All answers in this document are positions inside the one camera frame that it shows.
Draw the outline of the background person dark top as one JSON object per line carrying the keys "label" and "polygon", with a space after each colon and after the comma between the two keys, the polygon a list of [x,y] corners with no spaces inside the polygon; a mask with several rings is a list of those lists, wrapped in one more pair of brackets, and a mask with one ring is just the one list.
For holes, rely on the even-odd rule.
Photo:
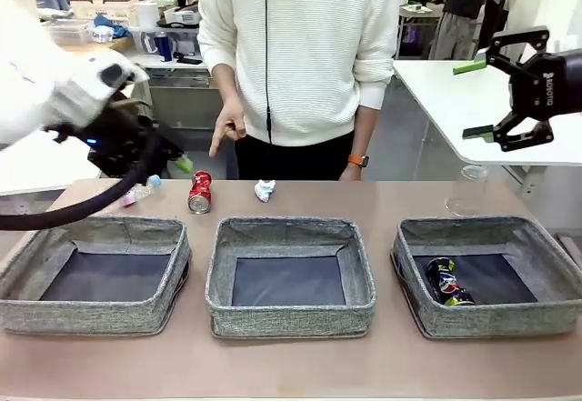
{"label": "background person dark top", "polygon": [[479,12],[485,0],[435,0],[443,5],[429,60],[468,60]]}

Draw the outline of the white and black desktop device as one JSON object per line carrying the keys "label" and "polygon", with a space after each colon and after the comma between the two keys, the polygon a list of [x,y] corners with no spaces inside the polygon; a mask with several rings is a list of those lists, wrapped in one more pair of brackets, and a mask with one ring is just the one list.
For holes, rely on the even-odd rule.
{"label": "white and black desktop device", "polygon": [[157,24],[163,28],[197,28],[200,20],[198,3],[193,3],[166,9]]}

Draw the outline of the dark blue bottle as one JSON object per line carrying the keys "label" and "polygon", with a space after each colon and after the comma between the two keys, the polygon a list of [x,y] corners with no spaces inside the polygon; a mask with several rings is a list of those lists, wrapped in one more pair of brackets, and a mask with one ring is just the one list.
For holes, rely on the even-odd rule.
{"label": "dark blue bottle", "polygon": [[172,41],[166,32],[155,34],[156,50],[163,62],[171,62],[173,60]]}

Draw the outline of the person's right hand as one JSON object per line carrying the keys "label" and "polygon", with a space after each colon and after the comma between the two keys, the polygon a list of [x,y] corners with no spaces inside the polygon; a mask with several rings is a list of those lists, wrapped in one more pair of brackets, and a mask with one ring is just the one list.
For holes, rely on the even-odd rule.
{"label": "person's right hand", "polygon": [[209,156],[214,157],[221,142],[227,138],[237,141],[246,136],[244,109],[237,97],[228,97],[216,119],[216,125],[212,136]]}

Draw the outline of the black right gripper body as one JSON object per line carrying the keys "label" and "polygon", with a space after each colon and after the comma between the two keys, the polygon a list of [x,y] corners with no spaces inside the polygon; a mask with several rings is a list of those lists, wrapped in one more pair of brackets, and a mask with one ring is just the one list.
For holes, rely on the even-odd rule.
{"label": "black right gripper body", "polygon": [[582,49],[536,54],[510,75],[510,106],[525,117],[582,113]]}

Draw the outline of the crushed red soda can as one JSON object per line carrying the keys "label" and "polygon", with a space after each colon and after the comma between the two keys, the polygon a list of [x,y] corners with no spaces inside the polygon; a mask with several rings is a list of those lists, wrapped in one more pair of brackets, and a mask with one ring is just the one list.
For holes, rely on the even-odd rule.
{"label": "crushed red soda can", "polygon": [[196,171],[192,177],[192,187],[188,194],[189,209],[197,215],[206,214],[211,209],[211,175],[204,170]]}

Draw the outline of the person's right forearm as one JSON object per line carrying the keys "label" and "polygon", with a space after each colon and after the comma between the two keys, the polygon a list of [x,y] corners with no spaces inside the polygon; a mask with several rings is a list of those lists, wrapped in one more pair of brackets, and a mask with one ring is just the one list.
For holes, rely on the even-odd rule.
{"label": "person's right forearm", "polygon": [[234,105],[240,103],[236,85],[235,70],[227,64],[217,64],[211,70],[211,76],[214,80],[219,94],[225,105]]}

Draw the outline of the clear plastic cup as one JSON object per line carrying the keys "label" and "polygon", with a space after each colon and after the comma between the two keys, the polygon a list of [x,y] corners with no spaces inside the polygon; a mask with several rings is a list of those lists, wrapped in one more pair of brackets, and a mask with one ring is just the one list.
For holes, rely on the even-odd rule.
{"label": "clear plastic cup", "polygon": [[485,202],[488,170],[482,165],[465,165],[446,200],[447,210],[454,216],[478,216]]}

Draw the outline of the crushed dark soda can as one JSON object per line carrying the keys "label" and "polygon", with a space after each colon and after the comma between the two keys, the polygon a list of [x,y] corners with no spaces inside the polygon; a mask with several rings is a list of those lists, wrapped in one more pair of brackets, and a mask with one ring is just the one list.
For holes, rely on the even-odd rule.
{"label": "crushed dark soda can", "polygon": [[444,306],[472,306],[475,302],[455,276],[455,262],[448,257],[437,257],[426,266],[426,278],[437,301]]}

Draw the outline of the person's left forearm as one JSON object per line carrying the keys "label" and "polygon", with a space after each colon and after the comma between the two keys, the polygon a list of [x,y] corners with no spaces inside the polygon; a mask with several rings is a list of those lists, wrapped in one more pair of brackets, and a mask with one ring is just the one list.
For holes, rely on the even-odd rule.
{"label": "person's left forearm", "polygon": [[360,105],[356,110],[354,121],[354,139],[351,154],[364,156],[367,153],[372,135],[376,127],[379,111]]}

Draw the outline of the large white table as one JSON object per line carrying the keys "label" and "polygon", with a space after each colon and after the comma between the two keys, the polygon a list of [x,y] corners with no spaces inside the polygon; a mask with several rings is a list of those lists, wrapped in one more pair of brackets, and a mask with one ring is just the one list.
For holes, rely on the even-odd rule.
{"label": "large white table", "polygon": [[420,104],[457,157],[481,165],[582,166],[582,115],[551,120],[555,139],[512,152],[482,139],[465,140],[463,130],[494,125],[509,112],[508,76],[493,67],[462,75],[462,61],[396,60],[397,76]]}

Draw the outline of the background metal work table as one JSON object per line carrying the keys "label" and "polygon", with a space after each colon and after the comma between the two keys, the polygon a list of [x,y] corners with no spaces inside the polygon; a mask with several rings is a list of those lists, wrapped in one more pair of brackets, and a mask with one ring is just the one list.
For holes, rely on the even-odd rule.
{"label": "background metal work table", "polygon": [[442,5],[401,5],[398,17],[396,59],[427,59]]}

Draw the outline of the clear water bottle pink label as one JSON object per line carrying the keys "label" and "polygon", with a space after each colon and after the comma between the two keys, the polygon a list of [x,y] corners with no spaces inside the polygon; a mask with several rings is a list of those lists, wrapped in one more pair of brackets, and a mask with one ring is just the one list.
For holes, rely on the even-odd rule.
{"label": "clear water bottle pink label", "polygon": [[123,208],[132,206],[155,193],[161,185],[160,176],[151,175],[146,179],[145,185],[135,185],[119,199],[119,203]]}

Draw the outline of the white tissue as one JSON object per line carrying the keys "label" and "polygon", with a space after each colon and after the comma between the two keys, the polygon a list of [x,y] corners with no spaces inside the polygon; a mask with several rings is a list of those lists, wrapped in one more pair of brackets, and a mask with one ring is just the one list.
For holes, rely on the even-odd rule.
{"label": "white tissue", "polygon": [[254,192],[259,201],[268,203],[276,188],[275,180],[259,180],[254,186]]}

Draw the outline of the grey fabric basket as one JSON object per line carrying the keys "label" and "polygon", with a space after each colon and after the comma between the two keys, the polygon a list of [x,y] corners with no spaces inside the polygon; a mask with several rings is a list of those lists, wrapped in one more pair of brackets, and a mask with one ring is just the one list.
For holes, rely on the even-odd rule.
{"label": "grey fabric basket", "polygon": [[376,287],[352,221],[232,216],[216,230],[205,299],[224,339],[349,338],[367,334]]}
{"label": "grey fabric basket", "polygon": [[[582,269],[537,223],[520,216],[406,219],[391,262],[427,338],[550,336],[582,316]],[[472,306],[444,306],[426,278],[437,257],[455,262]]]}
{"label": "grey fabric basket", "polygon": [[186,224],[92,216],[36,231],[0,262],[0,328],[55,336],[154,336],[189,274]]}

